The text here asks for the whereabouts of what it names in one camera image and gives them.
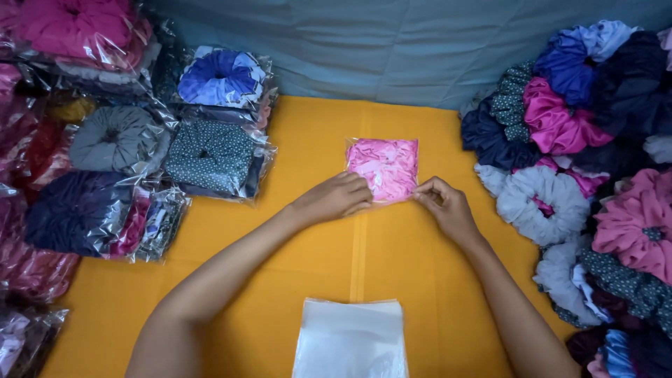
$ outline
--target light blue scrunchie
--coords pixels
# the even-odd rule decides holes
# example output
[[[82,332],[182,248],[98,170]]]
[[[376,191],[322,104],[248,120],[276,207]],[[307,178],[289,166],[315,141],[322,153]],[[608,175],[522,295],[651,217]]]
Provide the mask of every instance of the light blue scrunchie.
[[[608,330],[605,344],[599,349],[604,356],[604,365],[612,378],[637,378],[630,362],[629,339],[630,337],[623,331]]]
[[[586,46],[588,56],[598,63],[609,59],[632,33],[639,30],[644,29],[639,26],[631,28],[621,21],[607,20],[601,20],[588,28],[579,26],[581,39]]]

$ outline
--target grey scrunchie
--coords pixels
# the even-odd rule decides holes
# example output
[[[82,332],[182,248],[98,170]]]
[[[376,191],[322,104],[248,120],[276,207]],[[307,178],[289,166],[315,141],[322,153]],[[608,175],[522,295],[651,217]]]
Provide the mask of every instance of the grey scrunchie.
[[[79,129],[70,147],[74,168],[151,174],[170,147],[170,133],[138,106],[106,106]]]

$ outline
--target blue fabric backdrop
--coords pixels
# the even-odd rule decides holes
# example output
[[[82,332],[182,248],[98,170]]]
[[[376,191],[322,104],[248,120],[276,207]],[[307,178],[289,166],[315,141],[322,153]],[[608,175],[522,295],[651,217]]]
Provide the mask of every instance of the blue fabric backdrop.
[[[457,109],[551,34],[660,30],[670,0],[158,0],[190,45],[270,55],[281,92]]]

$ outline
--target orange cloth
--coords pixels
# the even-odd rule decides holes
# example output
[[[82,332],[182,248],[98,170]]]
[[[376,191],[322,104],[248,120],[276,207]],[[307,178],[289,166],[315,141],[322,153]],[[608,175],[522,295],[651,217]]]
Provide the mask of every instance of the orange cloth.
[[[419,180],[467,194],[504,265],[559,337],[558,319],[532,281],[537,248],[505,224],[461,148],[457,112],[284,96],[269,126],[276,164],[257,208],[195,198],[164,266],[85,258],[62,304],[71,316],[40,378],[119,378],[159,299],[199,264],[315,184],[343,170],[345,138],[419,139]],[[398,299],[411,377],[512,377],[478,280],[417,203],[318,225],[290,240],[212,324],[205,377],[291,377],[306,297]]]

